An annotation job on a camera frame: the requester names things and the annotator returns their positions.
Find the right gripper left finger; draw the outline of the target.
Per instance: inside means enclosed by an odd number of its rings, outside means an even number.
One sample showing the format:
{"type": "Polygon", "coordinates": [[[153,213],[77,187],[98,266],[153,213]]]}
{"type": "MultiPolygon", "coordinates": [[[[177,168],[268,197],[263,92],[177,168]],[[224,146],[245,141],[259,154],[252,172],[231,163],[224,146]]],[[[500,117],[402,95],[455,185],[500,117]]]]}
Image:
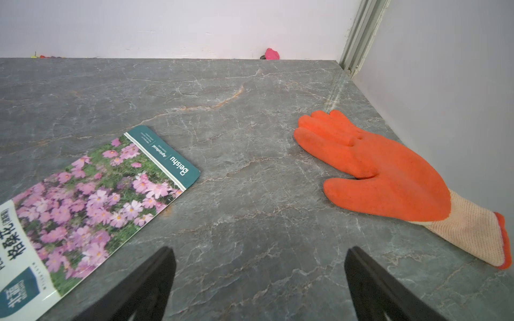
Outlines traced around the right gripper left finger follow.
{"type": "Polygon", "coordinates": [[[173,249],[162,247],[75,320],[162,320],[176,273],[173,249]]]}

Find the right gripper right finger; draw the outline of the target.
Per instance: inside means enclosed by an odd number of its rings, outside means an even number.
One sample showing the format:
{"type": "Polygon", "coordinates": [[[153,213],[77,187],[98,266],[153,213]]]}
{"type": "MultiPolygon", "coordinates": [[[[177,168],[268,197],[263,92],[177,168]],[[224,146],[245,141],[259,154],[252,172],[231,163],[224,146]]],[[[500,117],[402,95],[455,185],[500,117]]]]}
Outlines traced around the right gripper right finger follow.
{"type": "Polygon", "coordinates": [[[444,320],[360,247],[347,251],[347,283],[358,320],[444,320]]]}

